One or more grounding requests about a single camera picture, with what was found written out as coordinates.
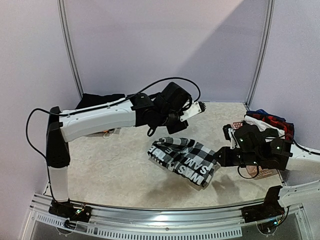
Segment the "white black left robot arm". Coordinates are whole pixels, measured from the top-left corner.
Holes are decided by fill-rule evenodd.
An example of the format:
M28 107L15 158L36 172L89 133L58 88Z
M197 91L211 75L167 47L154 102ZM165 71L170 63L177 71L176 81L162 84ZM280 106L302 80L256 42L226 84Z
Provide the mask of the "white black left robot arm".
M163 91L147 95L137 92L96 106L76 110L50 110L46 133L46 164L55 209L63 216L74 213L69 202L68 166L71 161L69 142L83 136L117 128L149 126L148 136L158 127L169 134L188 127L181 117L190 110L194 100L181 86L170 82Z

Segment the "black t-shirt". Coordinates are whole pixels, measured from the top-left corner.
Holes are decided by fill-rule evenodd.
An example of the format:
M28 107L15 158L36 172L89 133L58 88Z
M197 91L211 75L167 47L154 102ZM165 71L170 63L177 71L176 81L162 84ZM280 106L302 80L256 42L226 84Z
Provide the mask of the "black t-shirt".
M75 109L78 110L78 109L84 109L84 108L98 106L106 103L111 103L125 97L126 96L123 93L115 93L115 94L109 94L109 95L97 95L97 94L84 93Z

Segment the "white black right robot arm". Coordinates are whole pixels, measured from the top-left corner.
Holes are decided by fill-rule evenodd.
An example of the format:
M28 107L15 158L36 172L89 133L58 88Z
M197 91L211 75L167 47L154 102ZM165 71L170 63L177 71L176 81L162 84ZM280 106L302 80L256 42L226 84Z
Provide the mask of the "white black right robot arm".
M291 135L279 135L275 128L260 130L257 125L245 124L238 129L225 127L223 131L230 146L221 147L214 154L221 167L254 166L279 171L320 172L319 150L301 146ZM269 188L258 213L262 218L269 218L278 207L287 208L319 198L319 180L294 186L274 186Z

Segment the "black white checked shirt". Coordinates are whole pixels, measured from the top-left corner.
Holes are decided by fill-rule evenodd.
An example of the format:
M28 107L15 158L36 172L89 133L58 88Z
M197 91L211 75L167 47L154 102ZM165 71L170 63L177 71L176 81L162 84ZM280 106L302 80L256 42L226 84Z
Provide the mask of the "black white checked shirt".
M159 138L152 143L147 154L163 168L202 189L209 185L220 168L213 150L189 138Z

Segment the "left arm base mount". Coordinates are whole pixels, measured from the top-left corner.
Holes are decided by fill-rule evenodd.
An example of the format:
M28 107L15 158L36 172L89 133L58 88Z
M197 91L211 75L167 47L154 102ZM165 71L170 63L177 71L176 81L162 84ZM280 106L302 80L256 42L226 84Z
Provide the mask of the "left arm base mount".
M73 222L88 223L92 216L93 208L82 203L51 201L48 212L52 215L69 219Z

